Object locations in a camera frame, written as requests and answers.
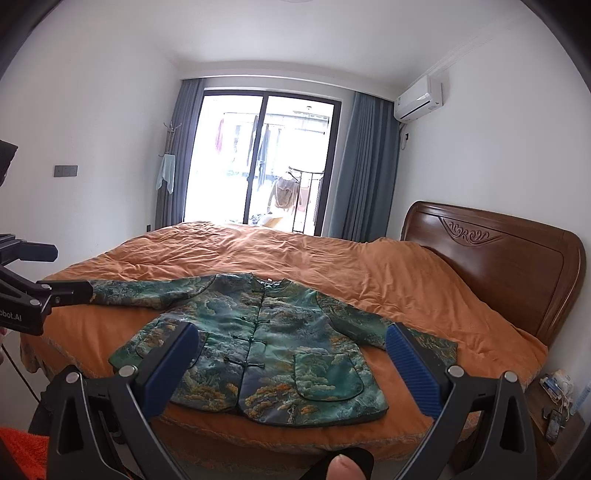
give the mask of orange duvet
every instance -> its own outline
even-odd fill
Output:
[[[379,239],[357,244],[260,227],[184,223],[132,239],[52,276],[170,280],[252,272],[289,278],[355,307],[458,343],[470,374],[498,377],[514,370],[523,385],[538,373],[547,348],[476,298],[443,260],[418,244]],[[72,306],[53,310],[42,337],[22,335],[28,369],[56,372],[75,363],[88,376],[112,375],[107,359],[158,315],[148,309]],[[418,445],[431,420],[413,402],[387,354],[363,347],[389,410],[353,426],[291,429],[233,414],[170,404],[154,429],[182,458],[211,465],[305,466],[322,450],[355,444],[378,459],[401,459]]]

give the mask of wooden headboard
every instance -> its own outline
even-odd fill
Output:
[[[543,223],[438,203],[415,203],[402,240],[442,257],[513,325],[550,346],[585,275],[581,240]]]

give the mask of gray curtain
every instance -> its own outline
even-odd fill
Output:
[[[398,166],[394,104],[355,93],[329,236],[372,242],[386,235]]]
[[[204,86],[204,79],[183,80],[181,84],[173,113],[173,126],[181,125],[181,127],[175,134],[170,152],[176,156],[174,190],[172,194],[168,193],[166,181],[158,189],[156,229],[176,225],[184,220],[191,156],[203,103]]]

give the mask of ceiling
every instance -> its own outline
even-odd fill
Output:
[[[282,62],[406,87],[521,0],[101,0],[180,68]]]

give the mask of light blue towel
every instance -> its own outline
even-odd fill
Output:
[[[166,180],[166,189],[169,194],[174,191],[174,165],[176,163],[176,157],[174,155],[165,155],[162,159],[162,165],[160,166],[160,173],[158,173],[158,179],[156,180],[156,189],[162,186],[162,181]]]

